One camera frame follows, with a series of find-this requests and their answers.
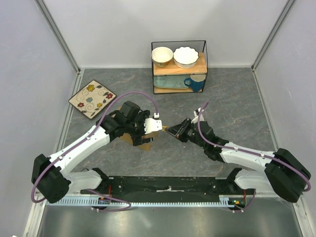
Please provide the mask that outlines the brown cardboard express box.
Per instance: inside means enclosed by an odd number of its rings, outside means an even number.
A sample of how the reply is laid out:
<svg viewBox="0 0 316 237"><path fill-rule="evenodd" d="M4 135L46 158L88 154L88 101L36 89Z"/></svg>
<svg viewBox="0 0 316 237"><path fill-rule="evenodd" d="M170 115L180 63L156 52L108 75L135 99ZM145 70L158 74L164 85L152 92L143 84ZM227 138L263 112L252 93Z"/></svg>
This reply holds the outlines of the brown cardboard express box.
<svg viewBox="0 0 316 237"><path fill-rule="evenodd" d="M145 134L145 120L150 118L150 111L143 111L133 103L124 103L118 112L124 123L118 129L117 137L132 146L149 151L152 147L154 136L152 133Z"/></svg>

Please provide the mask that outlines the yellow utility knife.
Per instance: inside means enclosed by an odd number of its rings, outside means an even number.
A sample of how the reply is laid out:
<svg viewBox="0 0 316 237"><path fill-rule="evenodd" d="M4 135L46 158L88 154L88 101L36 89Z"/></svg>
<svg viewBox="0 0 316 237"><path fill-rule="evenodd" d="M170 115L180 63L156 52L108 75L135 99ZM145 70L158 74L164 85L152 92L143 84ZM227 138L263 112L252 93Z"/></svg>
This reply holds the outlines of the yellow utility knife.
<svg viewBox="0 0 316 237"><path fill-rule="evenodd" d="M162 126L162 131L167 131L168 129L169 129L169 126L165 126L165 125Z"/></svg>

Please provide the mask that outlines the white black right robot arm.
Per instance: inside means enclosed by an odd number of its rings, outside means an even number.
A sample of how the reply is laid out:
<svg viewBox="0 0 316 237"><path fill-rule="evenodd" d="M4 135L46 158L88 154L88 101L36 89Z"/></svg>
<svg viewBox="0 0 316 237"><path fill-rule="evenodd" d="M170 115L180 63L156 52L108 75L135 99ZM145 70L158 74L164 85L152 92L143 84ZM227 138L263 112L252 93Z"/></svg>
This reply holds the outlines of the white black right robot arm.
<svg viewBox="0 0 316 237"><path fill-rule="evenodd" d="M303 192L311 189L310 172L286 149L265 152L238 146L216 136L206 121L197 119L187 118L166 131L181 142L190 141L201 147L211 160L248 168L248 171L238 171L226 182L231 194L238 194L243 189L256 189L297 202Z"/></svg>

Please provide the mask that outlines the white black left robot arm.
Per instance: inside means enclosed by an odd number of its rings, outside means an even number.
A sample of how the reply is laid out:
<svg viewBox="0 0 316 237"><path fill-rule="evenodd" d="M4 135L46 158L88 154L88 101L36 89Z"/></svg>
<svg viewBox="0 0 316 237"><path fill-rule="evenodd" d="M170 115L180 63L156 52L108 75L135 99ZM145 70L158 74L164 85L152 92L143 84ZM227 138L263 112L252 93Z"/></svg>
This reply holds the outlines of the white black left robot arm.
<svg viewBox="0 0 316 237"><path fill-rule="evenodd" d="M96 122L78 140L61 151L46 157L38 155L34 160L31 182L49 203L56 203L66 194L92 189L97 194L108 190L108 176L99 168L87 172L73 172L73 169L94 151L109 144L116 138L129 134L133 146L151 142L146 126L150 111L142 110L131 101L123 103Z"/></svg>

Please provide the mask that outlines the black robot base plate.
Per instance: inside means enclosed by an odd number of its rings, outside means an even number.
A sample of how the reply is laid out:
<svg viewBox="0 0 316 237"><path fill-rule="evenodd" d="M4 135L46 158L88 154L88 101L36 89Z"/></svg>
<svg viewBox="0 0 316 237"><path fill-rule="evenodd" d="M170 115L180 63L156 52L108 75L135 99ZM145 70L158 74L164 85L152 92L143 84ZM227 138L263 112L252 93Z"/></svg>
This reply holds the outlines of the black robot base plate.
<svg viewBox="0 0 316 237"><path fill-rule="evenodd" d="M219 196L252 195L232 179L215 177L113 176L102 181L95 191L114 198L134 201L219 201Z"/></svg>

